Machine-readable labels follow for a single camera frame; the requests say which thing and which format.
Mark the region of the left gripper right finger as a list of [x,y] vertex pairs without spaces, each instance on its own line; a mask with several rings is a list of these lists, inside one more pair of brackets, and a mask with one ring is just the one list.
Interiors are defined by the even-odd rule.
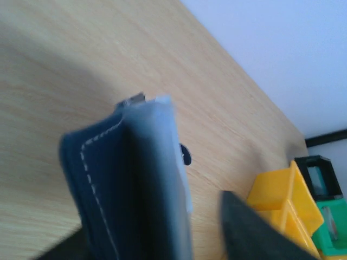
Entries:
[[227,259],[316,259],[285,238],[234,192],[221,192],[221,225]]

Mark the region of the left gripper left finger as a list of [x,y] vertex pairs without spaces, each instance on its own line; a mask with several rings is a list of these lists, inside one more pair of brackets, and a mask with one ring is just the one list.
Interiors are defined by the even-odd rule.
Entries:
[[59,241],[48,250],[35,256],[35,259],[92,259],[92,252],[82,227]]

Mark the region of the yellow three-compartment bin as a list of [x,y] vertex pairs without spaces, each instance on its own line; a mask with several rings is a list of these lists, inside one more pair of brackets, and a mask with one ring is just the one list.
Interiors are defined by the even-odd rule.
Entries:
[[323,216],[294,161],[288,168],[257,175],[242,201],[285,238],[320,258],[312,236]]

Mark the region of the blue leather card holder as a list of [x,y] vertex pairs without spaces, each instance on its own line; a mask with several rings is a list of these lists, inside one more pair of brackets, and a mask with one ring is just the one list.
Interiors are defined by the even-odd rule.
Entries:
[[192,259],[192,202],[171,97],[142,95],[66,133],[61,167],[94,259]]

